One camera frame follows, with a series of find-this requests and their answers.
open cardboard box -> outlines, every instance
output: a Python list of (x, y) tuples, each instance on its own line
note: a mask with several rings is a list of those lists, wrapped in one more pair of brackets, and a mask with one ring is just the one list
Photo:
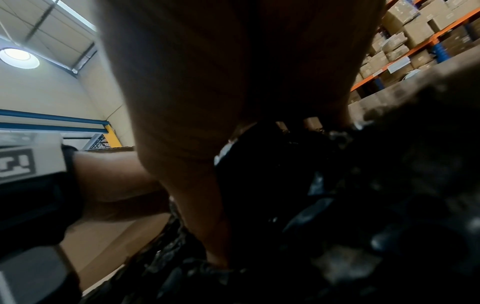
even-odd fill
[[(132, 150), (124, 147), (92, 152)], [(85, 291), (139, 252), (160, 234), (169, 217), (159, 214), (129, 222), (86, 222), (69, 228), (60, 245), (80, 277), (81, 290)]]

ceiling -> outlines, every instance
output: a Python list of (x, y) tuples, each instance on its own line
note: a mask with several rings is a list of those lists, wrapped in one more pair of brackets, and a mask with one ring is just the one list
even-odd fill
[(0, 0), (0, 36), (76, 73), (96, 52), (89, 0)]

shelf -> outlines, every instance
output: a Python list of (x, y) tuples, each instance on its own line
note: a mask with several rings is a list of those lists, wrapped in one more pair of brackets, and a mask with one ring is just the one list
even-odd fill
[[(465, 16), (463, 16), (462, 18), (458, 19), (457, 21), (455, 21), (454, 23), (452, 23), (451, 25), (449, 25), (448, 27), (446, 27), (445, 29), (441, 30), (440, 32), (438, 33), (435, 33), (433, 34), (433, 36), (430, 37), (430, 39), (424, 41), (423, 43), (419, 44), (418, 46), (416, 46), (415, 48), (411, 49), (408, 53), (406, 53), (405, 55), (403, 55), (402, 57), (398, 58), (397, 60), (393, 61), (393, 62), (390, 62), (389, 64), (387, 64), (386, 66), (384, 66), (382, 69), (381, 69), (381, 73), (385, 72), (390, 65), (394, 64), (395, 62), (397, 62), (398, 60), (404, 58), (404, 57), (407, 57), (407, 56), (411, 56), (413, 54), (415, 54), (416, 52), (418, 52), (419, 50), (423, 49), (424, 47), (426, 47), (427, 45), (429, 44), (437, 44), (439, 43), (439, 38), (441, 36), (443, 36), (445, 33), (447, 33), (448, 31), (450, 31), (451, 29), (455, 28), (456, 26), (459, 26), (461, 24), (463, 24), (465, 21), (467, 21), (468, 19), (470, 19), (471, 17), (473, 17), (474, 15), (480, 13), (480, 8), (476, 9), (476, 10), (473, 10), (471, 11), (470, 13), (466, 14)], [(366, 84), (367, 82), (371, 81), (373, 78), (375, 78), (375, 76), (371, 75), (371, 76), (368, 76), (367, 78), (363, 79), (362, 81), (360, 81), (359, 83), (355, 84), (350, 91), (354, 91), (356, 89), (358, 89), (359, 87), (361, 87), (362, 85)]]

blue beam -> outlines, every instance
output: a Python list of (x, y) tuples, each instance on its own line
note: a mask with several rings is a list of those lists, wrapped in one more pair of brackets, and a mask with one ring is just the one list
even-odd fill
[(106, 129), (14, 124), (14, 123), (6, 123), (6, 122), (0, 123), (0, 129), (39, 130), (39, 131), (58, 131), (58, 132), (93, 132), (93, 133), (103, 133), (103, 134), (108, 133)]
[(35, 119), (46, 119), (46, 120), (56, 120), (56, 121), (70, 121), (70, 122), (79, 122), (79, 123), (85, 123), (85, 124), (98, 124), (98, 125), (104, 125), (104, 126), (110, 124), (106, 120), (77, 118), (77, 117), (68, 117), (68, 116), (50, 115), (50, 114), (38, 114), (38, 113), (29, 113), (29, 112), (21, 112), (21, 111), (12, 111), (12, 110), (0, 110), (0, 115), (13, 116), (13, 117), (35, 118)]

black device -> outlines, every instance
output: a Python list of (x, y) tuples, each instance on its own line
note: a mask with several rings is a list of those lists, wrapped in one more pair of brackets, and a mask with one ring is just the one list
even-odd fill
[(0, 134), (0, 303), (77, 303), (79, 278), (58, 244), (82, 215), (75, 148), (52, 133)]

